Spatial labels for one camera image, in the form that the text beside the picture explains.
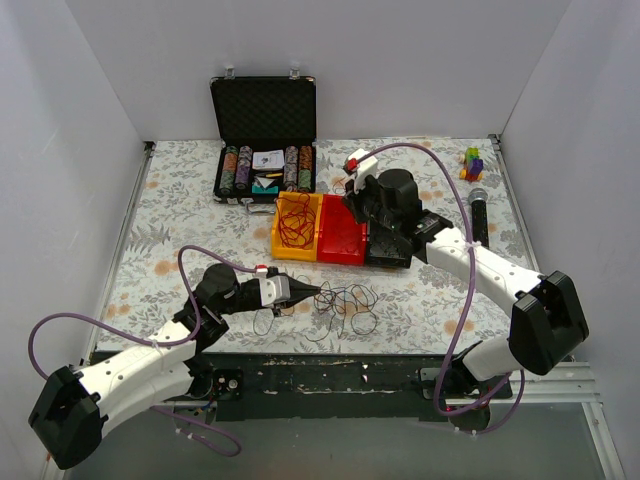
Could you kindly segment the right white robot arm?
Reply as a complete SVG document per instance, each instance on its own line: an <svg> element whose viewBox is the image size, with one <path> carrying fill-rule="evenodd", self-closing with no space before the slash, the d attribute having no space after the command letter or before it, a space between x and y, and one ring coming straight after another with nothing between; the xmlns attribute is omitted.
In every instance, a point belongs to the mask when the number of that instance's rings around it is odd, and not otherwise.
<svg viewBox="0 0 640 480"><path fill-rule="evenodd" d="M391 234L399 248L425 264L466 280L506 314L507 335L480 341L454 356L447 392L475 397L489 380L526 370L545 375L589 336L575 285L566 274L545 276L519 267L483 246L473 247L452 222L422 206L412 174L352 174L343 203L359 223Z"/></svg>

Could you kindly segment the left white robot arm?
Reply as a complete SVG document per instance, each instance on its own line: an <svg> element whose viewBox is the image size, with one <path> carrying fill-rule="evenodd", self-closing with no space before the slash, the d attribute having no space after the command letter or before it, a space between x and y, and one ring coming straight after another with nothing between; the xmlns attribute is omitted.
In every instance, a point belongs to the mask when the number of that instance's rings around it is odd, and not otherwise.
<svg viewBox="0 0 640 480"><path fill-rule="evenodd" d="M213 386L201 352L229 329L226 316L290 308L319 287L258 270L240 282L217 263L205 270L191 299L144 344L88 367L63 366L48 375L28 423L61 470L87 459L115 427L164 400L205 398Z"/></svg>

